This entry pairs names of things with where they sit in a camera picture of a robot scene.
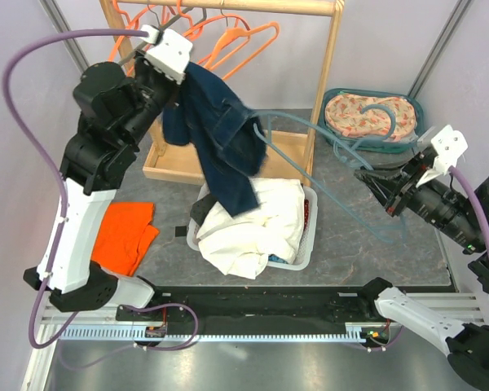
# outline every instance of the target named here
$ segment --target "floral cloth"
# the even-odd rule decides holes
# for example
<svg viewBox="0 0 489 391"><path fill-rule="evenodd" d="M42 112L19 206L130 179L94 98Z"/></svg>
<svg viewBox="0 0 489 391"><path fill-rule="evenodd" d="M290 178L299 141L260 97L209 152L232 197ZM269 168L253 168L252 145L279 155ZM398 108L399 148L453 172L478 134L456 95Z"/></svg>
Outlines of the floral cloth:
<svg viewBox="0 0 489 391"><path fill-rule="evenodd" d="M391 119L380 109L360 111L370 104L383 104L395 115L397 121L390 140L398 142L410 135L416 126L413 106L404 98L391 96L378 98L356 94L339 94L331 99L324 110L326 122L345 137L363 137L368 134L386 135L390 131Z"/></svg>

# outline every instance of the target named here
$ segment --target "laundry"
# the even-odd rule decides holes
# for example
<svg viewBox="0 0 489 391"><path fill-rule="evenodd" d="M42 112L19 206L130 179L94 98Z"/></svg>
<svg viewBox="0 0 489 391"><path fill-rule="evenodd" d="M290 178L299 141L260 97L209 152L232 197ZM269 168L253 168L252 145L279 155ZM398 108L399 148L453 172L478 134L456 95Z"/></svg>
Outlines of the laundry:
<svg viewBox="0 0 489 391"><path fill-rule="evenodd" d="M255 279L268 257L292 264L304 229L304 191L297 179L251 179L258 208L232 218L220 203L197 232L203 258L225 275Z"/></svg>
<svg viewBox="0 0 489 391"><path fill-rule="evenodd" d="M151 225L153 216L152 202L110 204L91 259L114 273L132 276L160 233Z"/></svg>
<svg viewBox="0 0 489 391"><path fill-rule="evenodd" d="M310 216L310 201L304 200L304 227L302 228L303 232L306 229L306 226L308 225L309 216ZM277 262L277 263L287 263L284 259L277 257L275 254L270 254L270 256L268 256L268 261Z"/></svg>
<svg viewBox="0 0 489 391"><path fill-rule="evenodd" d="M399 96L378 98L349 93L338 94L326 105L326 122L346 137L386 135L391 125L387 114L382 110L360 112L362 108L371 104L384 104L395 114L396 126L388 141L398 142L404 141L403 138L406 137L416 138L413 133L416 127L415 109L406 99Z"/></svg>
<svg viewBox="0 0 489 391"><path fill-rule="evenodd" d="M167 143L197 150L210 192L231 216L258 207L248 177L258 174L267 146L261 123L219 77L190 63L175 103L163 110Z"/></svg>

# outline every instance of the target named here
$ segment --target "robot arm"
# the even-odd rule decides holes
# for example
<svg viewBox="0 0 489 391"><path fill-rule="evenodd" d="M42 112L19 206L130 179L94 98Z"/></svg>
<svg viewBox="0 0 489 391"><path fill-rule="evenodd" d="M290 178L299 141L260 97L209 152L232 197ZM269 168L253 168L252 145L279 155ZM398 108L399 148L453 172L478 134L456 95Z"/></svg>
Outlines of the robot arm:
<svg viewBox="0 0 489 391"><path fill-rule="evenodd" d="M153 287L141 279L114 275L90 261L99 226L136 158L138 144L174 96L190 59L192 43L180 34L142 29L155 46L136 52L135 78L126 76L118 64L95 64L73 91L81 115L60 166L68 192L68 220L47 287L51 304L62 312L97 310L107 303L143 308L154 295ZM42 262L24 272L24 280L35 289L45 277L59 223L57 218Z"/></svg>
<svg viewBox="0 0 489 391"><path fill-rule="evenodd" d="M446 144L448 139L459 145ZM464 253L482 253L485 244L473 207L461 193L434 179L456 163L456 158L466 149L464 144L460 132L448 126L409 162L372 171L360 169L355 177L368 186L390 216L410 209L457 242ZM453 149L458 156L454 155L455 160L450 161ZM478 187L476 195L489 221L489 178ZM469 268L478 276L489 299L487 253L471 262ZM455 372L467 383L489 391L489 326L445 318L383 279L368 283L359 295L371 316L378 314L401 323L445 354Z"/></svg>

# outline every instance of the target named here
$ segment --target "white towel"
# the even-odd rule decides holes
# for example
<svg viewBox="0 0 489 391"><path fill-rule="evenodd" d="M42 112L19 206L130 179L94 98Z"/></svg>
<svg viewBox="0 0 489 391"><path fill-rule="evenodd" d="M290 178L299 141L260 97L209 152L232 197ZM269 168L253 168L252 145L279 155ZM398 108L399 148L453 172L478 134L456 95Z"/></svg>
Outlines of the white towel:
<svg viewBox="0 0 489 391"><path fill-rule="evenodd" d="M304 228L304 191L297 179L251 179L259 208L232 218L218 202L197 232L204 259L225 275L255 279L275 254L293 263Z"/></svg>

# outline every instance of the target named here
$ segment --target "wooden base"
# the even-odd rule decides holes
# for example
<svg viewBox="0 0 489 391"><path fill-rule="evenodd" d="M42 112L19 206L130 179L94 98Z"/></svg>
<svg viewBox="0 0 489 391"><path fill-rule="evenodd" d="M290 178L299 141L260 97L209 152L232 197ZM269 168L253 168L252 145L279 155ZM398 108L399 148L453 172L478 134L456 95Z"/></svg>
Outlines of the wooden base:
<svg viewBox="0 0 489 391"><path fill-rule="evenodd" d="M273 130L271 141L302 167L307 137L307 134ZM309 166L306 168L308 173L311 173L312 164L313 156L310 159ZM161 181L199 185L205 181L197 159L196 149L192 144L185 147L167 145L163 156L159 156L158 149L154 143L143 165L143 173L149 179ZM300 179L305 185L310 184L301 173L270 147L267 149L267 161L262 167L259 176L263 178Z"/></svg>

